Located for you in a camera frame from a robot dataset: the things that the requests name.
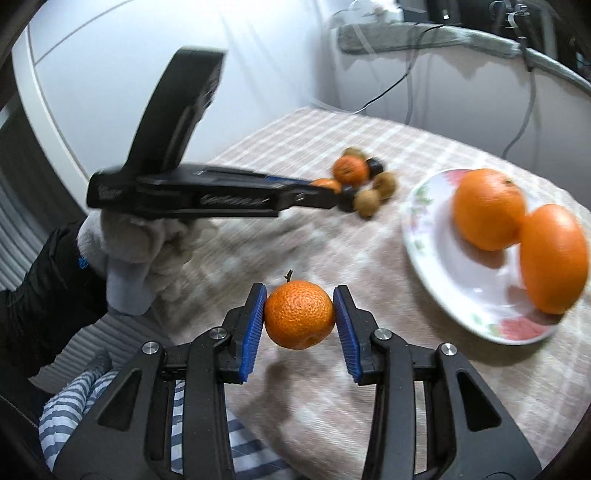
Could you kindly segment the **left gloved hand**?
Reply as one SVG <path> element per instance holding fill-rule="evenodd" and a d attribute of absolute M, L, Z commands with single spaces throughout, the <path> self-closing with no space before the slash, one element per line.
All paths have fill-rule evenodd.
<path fill-rule="evenodd" d="M 207 219 L 149 221 L 95 210 L 82 223 L 77 246 L 82 258 L 106 279 L 108 307 L 139 316 L 157 298 L 179 298 L 183 267 L 216 233 L 217 227 Z"/>

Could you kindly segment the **left forearm black sleeve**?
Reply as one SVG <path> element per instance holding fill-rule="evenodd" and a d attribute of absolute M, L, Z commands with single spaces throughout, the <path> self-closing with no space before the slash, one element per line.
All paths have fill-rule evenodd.
<path fill-rule="evenodd" d="M 25 378 L 107 313 L 106 280 L 80 253 L 82 223 L 53 231 L 21 285 L 1 292 L 1 361 Z"/>

